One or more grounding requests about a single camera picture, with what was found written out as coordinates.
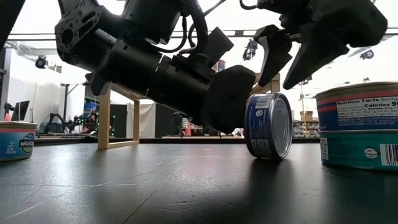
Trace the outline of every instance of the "tuna can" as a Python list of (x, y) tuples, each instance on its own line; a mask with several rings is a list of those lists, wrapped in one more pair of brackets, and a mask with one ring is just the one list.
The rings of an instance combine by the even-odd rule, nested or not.
[(248, 101), (244, 137), (254, 157), (283, 159), (292, 145), (292, 110), (281, 93), (255, 94)]
[(36, 124), (0, 122), (0, 161), (32, 157)]
[(398, 83), (334, 88), (316, 97), (322, 162), (398, 170)]

